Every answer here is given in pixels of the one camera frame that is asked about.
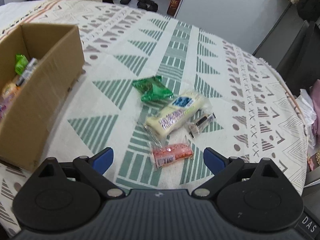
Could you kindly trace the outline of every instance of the snack package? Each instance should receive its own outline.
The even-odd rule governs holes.
[[[14,67],[14,71],[21,75],[28,64],[28,60],[25,55],[16,54],[16,65]]]
[[[176,143],[161,147],[150,142],[149,146],[151,154],[150,160],[157,169],[164,165],[193,156],[193,150],[187,138],[183,143]]]
[[[4,118],[6,111],[10,108],[12,101],[15,96],[17,96],[18,92],[19,88],[12,82],[7,83],[4,86],[0,96],[0,122]]]
[[[172,131],[179,129],[199,109],[211,106],[209,100],[195,90],[182,93],[155,116],[148,117],[144,127],[160,142]]]
[[[32,58],[28,63],[25,71],[22,73],[18,81],[16,82],[16,86],[20,87],[24,81],[28,81],[32,76],[34,70],[37,68],[38,60],[36,58]]]
[[[202,114],[200,118],[188,123],[189,134],[192,138],[194,138],[196,135],[199,135],[204,130],[204,128],[206,128],[207,125],[213,122],[215,119],[216,116],[214,115],[214,113]]]
[[[132,85],[143,93],[141,96],[142,102],[172,98],[173,93],[161,83],[161,80],[162,76],[152,76],[134,80]]]

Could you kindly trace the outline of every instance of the bed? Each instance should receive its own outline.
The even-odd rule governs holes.
[[[308,148],[305,122],[280,75],[264,60],[195,26],[121,5],[47,0],[16,12],[16,19],[6,19],[6,26],[1,26],[0,42],[17,24],[42,22],[78,25],[83,45],[86,74],[70,92],[43,159],[54,156],[69,162],[108,146],[115,158],[104,176],[125,192],[192,191],[213,176],[203,163],[204,148],[212,147],[246,162],[271,158],[302,194]],[[155,74],[163,76],[175,95],[195,89],[209,98],[217,117],[199,137],[190,138],[193,159],[158,171],[150,162],[141,121],[162,105],[143,104],[131,85],[132,80]],[[178,142],[185,133],[172,133],[169,142]],[[0,222],[12,236],[20,230],[12,200],[30,173],[0,164],[0,176]]]

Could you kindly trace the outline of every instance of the green wrapper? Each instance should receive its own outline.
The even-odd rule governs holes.
[[[161,80],[162,76],[152,76],[134,80],[132,85],[143,94],[142,102],[172,98],[173,93],[161,83]]]
[[[28,64],[28,60],[25,57],[25,55],[22,54],[16,54],[16,65],[14,67],[14,71],[18,74],[18,75],[22,75],[24,69],[26,68]]]

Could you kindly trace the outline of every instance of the cardboard box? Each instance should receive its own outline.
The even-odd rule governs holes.
[[[15,55],[38,67],[0,122],[0,158],[33,171],[65,101],[80,76],[84,55],[74,25],[23,24],[0,42],[0,88],[15,76]]]

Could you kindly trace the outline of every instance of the black shoe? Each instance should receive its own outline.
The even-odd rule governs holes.
[[[144,2],[146,4],[152,4],[153,3],[152,0],[138,0],[138,1],[142,1],[142,2]]]
[[[157,12],[158,11],[158,5],[155,2],[152,2],[152,4],[148,7],[147,11]]]
[[[120,3],[121,4],[124,4],[124,5],[127,5],[131,0],[121,0]]]
[[[143,1],[139,1],[137,3],[137,7],[140,8],[140,9],[148,10],[148,5]]]
[[[114,3],[113,0],[102,0],[102,2]]]

